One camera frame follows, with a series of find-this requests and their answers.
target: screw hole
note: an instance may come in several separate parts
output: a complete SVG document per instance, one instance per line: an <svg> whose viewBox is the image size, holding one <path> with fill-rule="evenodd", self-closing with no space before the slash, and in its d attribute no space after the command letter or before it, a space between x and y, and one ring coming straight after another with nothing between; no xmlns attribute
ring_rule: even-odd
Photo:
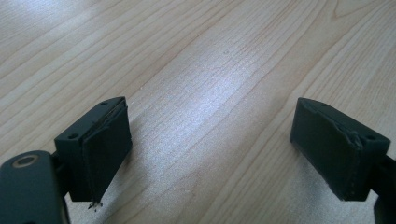
<svg viewBox="0 0 396 224"><path fill-rule="evenodd" d="M77 133L72 133L69 136L67 136L68 139L74 139L74 138L77 138L77 137L78 137Z"/></svg>
<svg viewBox="0 0 396 224"><path fill-rule="evenodd" d="M27 155L14 161L12 166L15 168L23 168L32 165L37 159L37 155Z"/></svg>
<svg viewBox="0 0 396 224"><path fill-rule="evenodd" d="M375 137L372 136L372 135L367 135L366 138L369 139L369 140L375 140Z"/></svg>

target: wooden table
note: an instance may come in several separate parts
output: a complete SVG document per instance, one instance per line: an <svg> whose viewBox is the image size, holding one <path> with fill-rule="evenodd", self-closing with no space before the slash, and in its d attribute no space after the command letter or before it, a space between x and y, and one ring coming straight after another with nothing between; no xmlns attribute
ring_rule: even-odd
<svg viewBox="0 0 396 224"><path fill-rule="evenodd" d="M7 1L0 162L124 95L133 153L73 223L374 223L289 142L300 96L396 139L391 0ZM395 145L389 155L396 156Z"/></svg>

